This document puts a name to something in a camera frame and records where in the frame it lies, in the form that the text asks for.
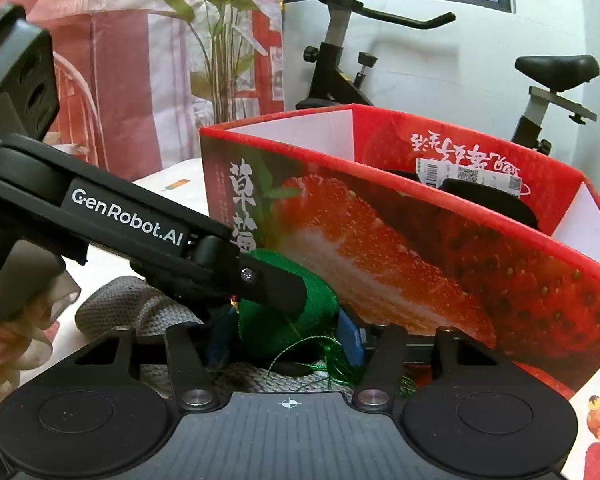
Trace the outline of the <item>left human hand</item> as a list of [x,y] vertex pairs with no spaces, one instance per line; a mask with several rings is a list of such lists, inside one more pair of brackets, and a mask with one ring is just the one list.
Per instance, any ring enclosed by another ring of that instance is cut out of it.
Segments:
[[13,318],[0,322],[0,403],[18,388],[24,370],[34,370],[50,359],[59,315],[81,293],[61,257],[26,240],[15,244],[6,268],[1,288],[25,290],[28,298]]

